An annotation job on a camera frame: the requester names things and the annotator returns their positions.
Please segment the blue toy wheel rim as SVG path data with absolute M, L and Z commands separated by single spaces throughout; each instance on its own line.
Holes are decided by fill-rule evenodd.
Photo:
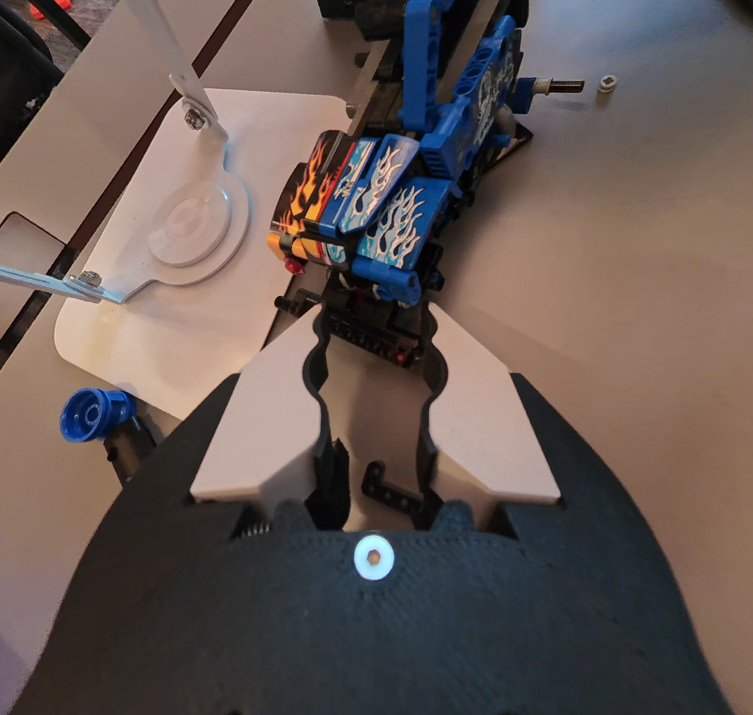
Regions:
M 126 391 L 82 388 L 65 403 L 60 432 L 70 443 L 104 440 L 136 411 L 136 398 Z

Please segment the black office chair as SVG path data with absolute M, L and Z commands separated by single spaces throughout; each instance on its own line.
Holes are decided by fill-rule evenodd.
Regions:
M 27 0 L 37 14 L 78 51 L 89 33 L 53 0 Z M 1 158 L 4 158 L 62 80 L 44 38 L 14 8 L 2 1 L 1 13 Z

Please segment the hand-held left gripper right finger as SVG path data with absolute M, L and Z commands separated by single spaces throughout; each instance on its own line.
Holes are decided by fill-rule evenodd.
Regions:
M 462 502 L 486 531 L 500 506 L 561 497 L 507 366 L 436 303 L 422 307 L 417 482 L 432 509 Z

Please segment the blue flame toy brick truck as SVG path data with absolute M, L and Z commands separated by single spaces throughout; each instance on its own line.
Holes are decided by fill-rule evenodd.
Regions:
M 475 202 L 483 176 L 532 139 L 536 96 L 583 80 L 521 77 L 529 0 L 363 0 L 367 54 L 347 131 L 329 129 L 278 199 L 267 245 L 294 275 L 327 270 L 320 295 L 276 307 L 327 307 L 331 333 L 422 371 L 421 303 L 444 287 L 441 233 Z

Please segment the black angled beam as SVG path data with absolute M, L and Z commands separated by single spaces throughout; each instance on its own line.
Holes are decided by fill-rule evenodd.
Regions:
M 388 483 L 385 480 L 386 468 L 386 463 L 381 460 L 372 461 L 367 465 L 362 480 L 362 494 L 388 509 L 407 516 L 419 529 L 422 528 L 421 524 L 429 524 L 430 504 L 423 496 Z

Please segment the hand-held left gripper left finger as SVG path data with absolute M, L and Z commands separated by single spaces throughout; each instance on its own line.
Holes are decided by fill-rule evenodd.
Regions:
M 240 372 L 191 485 L 198 502 L 245 502 L 271 518 L 299 501 L 321 530 L 349 518 L 349 455 L 321 395 L 331 339 L 315 304 Z

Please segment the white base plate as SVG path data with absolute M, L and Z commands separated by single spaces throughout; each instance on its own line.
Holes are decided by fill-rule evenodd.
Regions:
M 276 317 L 274 300 L 291 274 L 267 245 L 276 204 L 295 166 L 322 132 L 349 126 L 335 96 L 208 89 L 227 146 L 189 129 L 170 109 L 97 240 L 86 268 L 127 299 L 67 299 L 54 329 L 62 359 L 127 390 L 177 419 L 262 348 Z M 160 205 L 186 184 L 210 181 L 233 205 L 249 204 L 239 246 L 214 274 L 193 285 L 164 282 L 148 248 Z

